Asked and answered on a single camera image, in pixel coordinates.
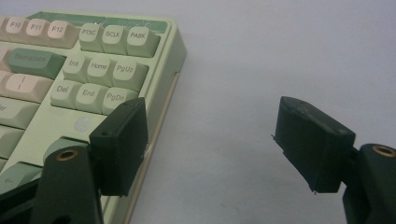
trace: white desk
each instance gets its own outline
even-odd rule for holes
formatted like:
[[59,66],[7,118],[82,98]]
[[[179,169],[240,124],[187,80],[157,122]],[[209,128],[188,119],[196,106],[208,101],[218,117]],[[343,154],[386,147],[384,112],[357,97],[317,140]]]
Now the white desk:
[[174,18],[188,56],[132,223],[346,223],[272,140],[280,96],[396,147],[394,1],[1,1],[0,14],[62,9]]

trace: keyboard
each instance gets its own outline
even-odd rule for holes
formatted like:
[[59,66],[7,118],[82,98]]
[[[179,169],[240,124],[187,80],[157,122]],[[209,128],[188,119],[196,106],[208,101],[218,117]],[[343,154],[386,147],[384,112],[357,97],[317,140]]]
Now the keyboard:
[[105,223],[129,223],[185,57],[170,19],[0,16],[0,192],[39,178],[49,148],[86,145],[119,104],[144,97],[143,163],[128,197],[101,197]]

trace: brass insert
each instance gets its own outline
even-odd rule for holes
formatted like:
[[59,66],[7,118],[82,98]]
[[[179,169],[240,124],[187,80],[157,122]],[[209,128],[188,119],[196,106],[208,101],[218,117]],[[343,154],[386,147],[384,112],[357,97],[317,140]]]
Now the brass insert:
[[66,151],[60,152],[56,156],[57,161],[68,161],[75,158],[78,155],[78,151],[74,149],[68,149]]
[[396,157],[396,151],[390,147],[383,147],[383,146],[375,146],[373,147],[373,150],[385,157],[390,157],[390,158],[395,158]]

